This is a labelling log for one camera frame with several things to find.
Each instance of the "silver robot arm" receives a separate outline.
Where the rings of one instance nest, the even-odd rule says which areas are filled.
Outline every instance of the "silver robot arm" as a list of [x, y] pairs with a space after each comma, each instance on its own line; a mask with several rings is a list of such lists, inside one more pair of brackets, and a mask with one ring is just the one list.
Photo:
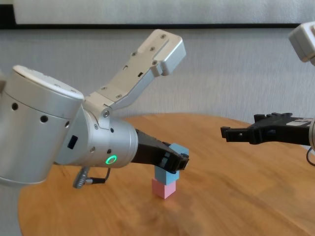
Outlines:
[[171, 173], [184, 169], [188, 156], [112, 113], [132, 104], [155, 77], [170, 74], [185, 55], [181, 37], [155, 30], [107, 85], [86, 97], [54, 78], [15, 66], [0, 83], [0, 184], [40, 183], [54, 163], [83, 167], [77, 188], [93, 166], [120, 168], [135, 162]]

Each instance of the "white robot part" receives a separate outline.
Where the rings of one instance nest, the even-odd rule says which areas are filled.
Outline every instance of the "white robot part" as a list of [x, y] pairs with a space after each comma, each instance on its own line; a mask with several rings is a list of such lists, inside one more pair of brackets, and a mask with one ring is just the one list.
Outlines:
[[315, 22], [299, 25], [289, 34], [289, 40], [301, 61], [315, 65]]
[[0, 183], [36, 184], [46, 179], [84, 97], [39, 72], [13, 70], [0, 99]]
[[107, 85], [86, 97], [84, 109], [99, 120], [101, 128], [108, 128], [108, 123], [102, 123], [104, 113], [131, 105], [155, 77], [172, 73], [185, 55], [181, 37], [153, 31]]

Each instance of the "pink block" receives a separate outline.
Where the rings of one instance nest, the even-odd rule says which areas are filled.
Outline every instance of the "pink block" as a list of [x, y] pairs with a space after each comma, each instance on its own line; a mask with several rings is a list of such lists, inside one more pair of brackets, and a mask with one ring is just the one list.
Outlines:
[[154, 178], [152, 179], [152, 191], [161, 198], [166, 199], [176, 191], [176, 181], [170, 183], [169, 185], [164, 185]]

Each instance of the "black stripe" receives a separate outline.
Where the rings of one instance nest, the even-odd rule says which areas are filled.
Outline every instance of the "black stripe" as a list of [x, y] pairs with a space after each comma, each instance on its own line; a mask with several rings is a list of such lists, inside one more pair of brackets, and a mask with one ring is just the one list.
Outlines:
[[152, 25], [17, 25], [15, 23], [13, 5], [0, 4], [0, 30], [27, 30], [27, 29], [265, 29], [265, 28], [296, 28], [300, 24], [152, 24]]

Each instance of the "light blue block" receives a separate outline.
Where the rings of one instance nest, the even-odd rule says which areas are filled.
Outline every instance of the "light blue block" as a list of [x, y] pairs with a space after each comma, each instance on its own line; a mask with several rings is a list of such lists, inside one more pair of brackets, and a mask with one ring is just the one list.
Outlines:
[[176, 174], [172, 174], [161, 167], [154, 166], [154, 178], [164, 185], [169, 185], [179, 179], [179, 171], [177, 171]]
[[176, 151], [177, 153], [189, 155], [189, 150], [183, 146], [180, 146], [178, 144], [171, 144], [169, 147]]
[[[171, 144], [169, 147], [177, 153], [189, 155], [189, 150], [178, 144]], [[158, 166], [155, 166], [154, 176], [157, 181], [163, 183], [164, 185], [169, 185], [170, 183], [179, 179], [179, 171], [177, 171], [175, 174], [172, 174]]]

